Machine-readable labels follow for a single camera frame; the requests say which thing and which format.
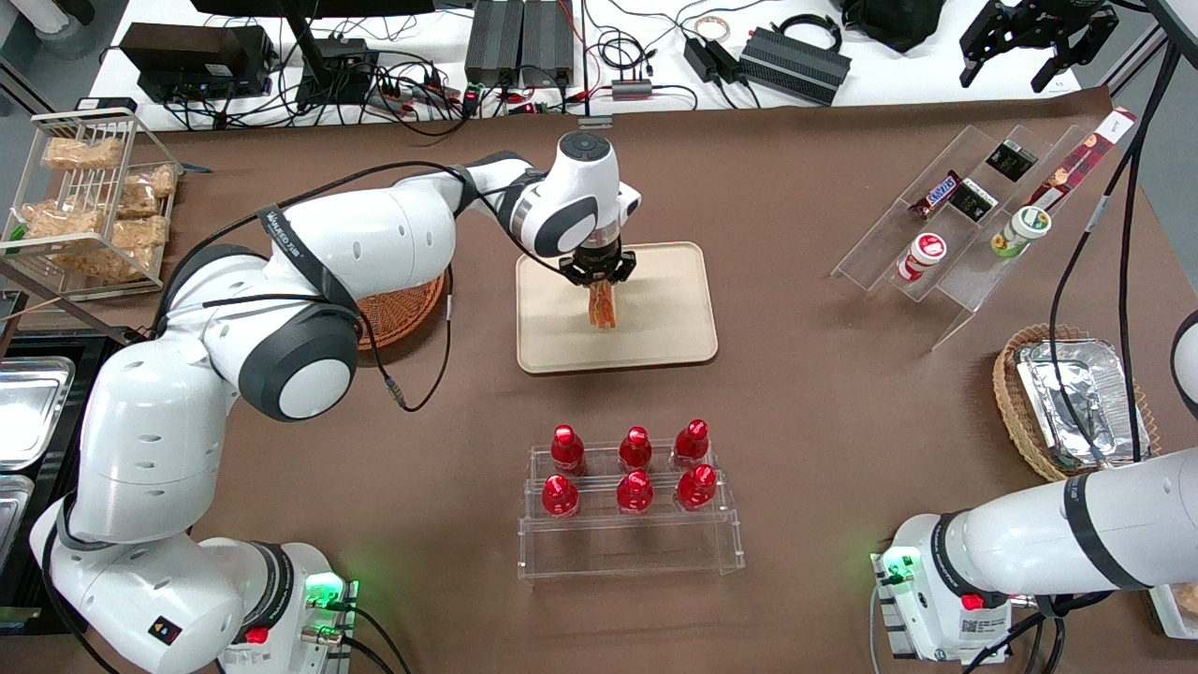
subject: red emergency button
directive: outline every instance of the red emergency button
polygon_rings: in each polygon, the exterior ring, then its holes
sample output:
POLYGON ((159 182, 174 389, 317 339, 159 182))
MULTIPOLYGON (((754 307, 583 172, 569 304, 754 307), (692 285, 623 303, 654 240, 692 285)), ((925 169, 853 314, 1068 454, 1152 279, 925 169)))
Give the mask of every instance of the red emergency button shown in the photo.
POLYGON ((247 644, 265 644, 266 637, 271 636, 271 631, 266 627, 258 626, 246 630, 246 643, 247 644))

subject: metal wire basket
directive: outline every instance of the metal wire basket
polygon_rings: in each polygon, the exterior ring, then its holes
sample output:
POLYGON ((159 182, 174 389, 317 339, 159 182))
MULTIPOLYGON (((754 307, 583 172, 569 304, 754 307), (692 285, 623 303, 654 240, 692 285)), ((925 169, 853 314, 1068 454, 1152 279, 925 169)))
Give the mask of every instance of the metal wire basket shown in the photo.
POLYGON ((20 267, 26 275, 68 299, 161 290, 164 239, 170 230, 170 213, 175 204, 174 181, 182 175, 182 164, 137 115, 123 108, 36 115, 30 121, 37 134, 0 239, 4 261, 20 267), (149 138, 161 156, 131 164, 139 134, 149 138), (73 168, 56 166, 47 152, 55 139, 103 145, 113 151, 103 160, 80 162, 73 168), (162 217, 163 242, 152 248, 122 248, 114 242, 114 231, 119 212, 126 204, 126 177, 152 172, 159 166, 169 166, 171 172, 169 193, 156 199, 151 211, 143 211, 138 217, 162 217), (56 188, 47 195, 43 190, 46 184, 56 188), (56 212, 92 215, 87 220, 92 224, 78 232, 29 237, 26 233, 31 223, 23 210, 26 205, 43 201, 47 208, 53 207, 56 212), (79 271, 78 263, 67 263, 79 260, 98 260, 117 273, 105 278, 105 274, 79 271))

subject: qr code label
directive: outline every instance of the qr code label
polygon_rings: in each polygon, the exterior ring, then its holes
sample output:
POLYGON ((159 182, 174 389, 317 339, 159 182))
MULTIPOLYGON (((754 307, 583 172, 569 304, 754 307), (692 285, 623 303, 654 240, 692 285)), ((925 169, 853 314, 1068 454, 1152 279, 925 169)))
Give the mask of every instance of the qr code label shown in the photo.
POLYGON ((990 642, 1006 632, 1006 612, 1002 609, 961 612, 961 638, 990 642))

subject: red bottle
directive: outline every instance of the red bottle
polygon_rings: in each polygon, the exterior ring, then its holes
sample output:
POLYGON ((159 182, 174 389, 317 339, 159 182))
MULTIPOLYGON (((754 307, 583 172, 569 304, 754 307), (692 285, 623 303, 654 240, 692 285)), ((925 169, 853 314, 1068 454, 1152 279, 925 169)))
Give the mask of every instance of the red bottle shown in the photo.
POLYGON ((683 510, 696 511, 715 498, 715 469, 701 463, 683 473, 674 490, 674 503, 683 510))
POLYGON ((587 474, 587 456, 582 438, 579 438, 569 426, 563 424, 553 431, 549 454, 552 455, 553 467, 559 474, 571 478, 582 478, 587 474))
POLYGON ((649 444, 649 435, 640 426, 629 429, 628 437, 619 444, 619 468, 624 473, 648 470, 651 459, 653 445, 649 444))
POLYGON ((616 487, 616 505, 624 515, 639 515, 653 503, 653 484, 643 470, 634 470, 616 487))
POLYGON ((579 514, 579 488, 561 475, 550 475, 540 491, 540 504, 552 517, 574 517, 579 514))
POLYGON ((683 429, 678 433, 678 438, 674 441, 674 449, 670 453, 670 466, 677 470, 695 468, 703 462, 709 445, 710 443, 707 441, 707 423, 702 419, 691 421, 686 425, 686 429, 683 429))

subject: tape roll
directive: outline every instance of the tape roll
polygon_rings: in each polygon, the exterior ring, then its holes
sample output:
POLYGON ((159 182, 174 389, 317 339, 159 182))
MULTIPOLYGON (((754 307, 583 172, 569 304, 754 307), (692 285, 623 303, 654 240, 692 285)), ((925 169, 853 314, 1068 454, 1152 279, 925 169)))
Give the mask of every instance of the tape roll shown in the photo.
POLYGON ((732 32, 732 28, 728 26, 728 22, 712 14, 702 16, 695 19, 694 30, 704 40, 714 40, 715 42, 724 42, 732 32))

